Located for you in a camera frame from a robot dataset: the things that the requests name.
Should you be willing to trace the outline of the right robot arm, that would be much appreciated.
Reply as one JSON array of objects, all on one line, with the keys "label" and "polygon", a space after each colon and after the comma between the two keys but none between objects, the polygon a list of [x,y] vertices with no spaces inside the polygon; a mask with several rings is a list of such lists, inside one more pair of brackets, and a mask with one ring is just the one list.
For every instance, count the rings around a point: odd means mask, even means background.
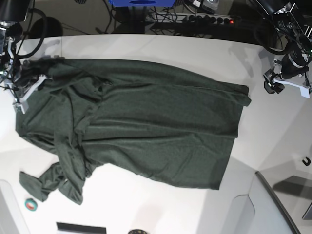
[{"label": "right robot arm", "polygon": [[[18,46],[26,38],[21,22],[38,14],[43,20],[39,42],[33,51],[20,55]],[[13,96],[13,104],[20,108],[47,79],[52,59],[29,60],[43,45],[48,34],[48,17],[35,7],[33,0],[2,0],[0,2],[0,87]]]}]

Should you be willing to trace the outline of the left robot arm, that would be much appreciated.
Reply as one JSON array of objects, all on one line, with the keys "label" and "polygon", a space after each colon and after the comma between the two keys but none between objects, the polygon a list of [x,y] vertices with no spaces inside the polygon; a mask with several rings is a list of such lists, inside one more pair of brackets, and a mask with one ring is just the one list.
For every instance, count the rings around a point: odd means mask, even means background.
[{"label": "left robot arm", "polygon": [[[264,88],[269,94],[281,93],[286,85],[299,88],[301,96],[310,98],[309,63],[312,61],[312,27],[308,25],[297,4],[290,0],[250,0],[262,16],[253,30],[258,43],[268,52],[282,56],[274,59],[273,66],[263,75]],[[277,34],[284,35],[287,44],[277,51],[267,46],[258,36],[258,28],[268,21]]]}]

